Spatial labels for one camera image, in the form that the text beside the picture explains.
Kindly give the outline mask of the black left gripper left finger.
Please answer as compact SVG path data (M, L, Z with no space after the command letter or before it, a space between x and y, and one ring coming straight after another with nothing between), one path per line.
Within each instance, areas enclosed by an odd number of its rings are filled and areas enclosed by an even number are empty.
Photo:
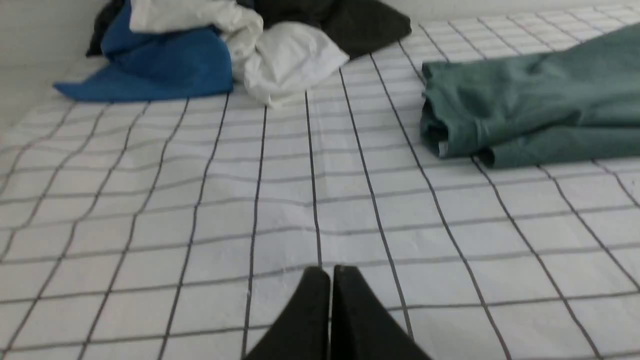
M322 268L304 269L288 303L245 359L326 360L330 286Z

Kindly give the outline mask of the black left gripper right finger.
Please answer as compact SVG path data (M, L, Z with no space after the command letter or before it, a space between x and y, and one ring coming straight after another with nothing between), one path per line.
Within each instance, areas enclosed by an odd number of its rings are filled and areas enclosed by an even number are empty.
M429 360L355 266L333 270L332 360Z

